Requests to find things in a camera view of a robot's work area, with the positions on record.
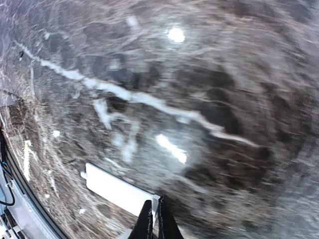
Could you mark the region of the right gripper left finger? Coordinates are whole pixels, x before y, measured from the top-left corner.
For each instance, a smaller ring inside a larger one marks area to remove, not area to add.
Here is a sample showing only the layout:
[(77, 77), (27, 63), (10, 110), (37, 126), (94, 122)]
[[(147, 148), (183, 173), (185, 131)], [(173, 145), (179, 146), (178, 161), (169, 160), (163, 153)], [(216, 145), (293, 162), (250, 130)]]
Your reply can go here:
[(146, 200), (140, 211), (137, 222), (131, 231), (131, 239), (153, 238), (152, 201)]

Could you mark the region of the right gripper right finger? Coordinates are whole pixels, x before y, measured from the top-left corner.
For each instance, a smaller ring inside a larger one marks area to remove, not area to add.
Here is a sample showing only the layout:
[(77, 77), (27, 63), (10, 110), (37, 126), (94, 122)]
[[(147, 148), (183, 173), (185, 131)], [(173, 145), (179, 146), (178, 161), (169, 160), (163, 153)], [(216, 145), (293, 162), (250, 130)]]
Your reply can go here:
[(165, 196), (159, 198), (158, 203), (159, 239), (184, 239), (177, 223), (166, 203)]

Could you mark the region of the white battery cover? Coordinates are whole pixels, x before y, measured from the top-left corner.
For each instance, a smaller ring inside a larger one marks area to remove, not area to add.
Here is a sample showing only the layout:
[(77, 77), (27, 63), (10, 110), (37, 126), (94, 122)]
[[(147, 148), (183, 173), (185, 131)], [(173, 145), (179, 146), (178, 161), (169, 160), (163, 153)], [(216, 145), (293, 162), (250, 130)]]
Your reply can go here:
[(153, 218), (157, 218), (159, 195), (142, 190), (91, 163), (85, 164), (85, 171), (80, 175), (86, 180), (88, 189), (135, 216), (140, 214), (144, 202), (150, 200)]

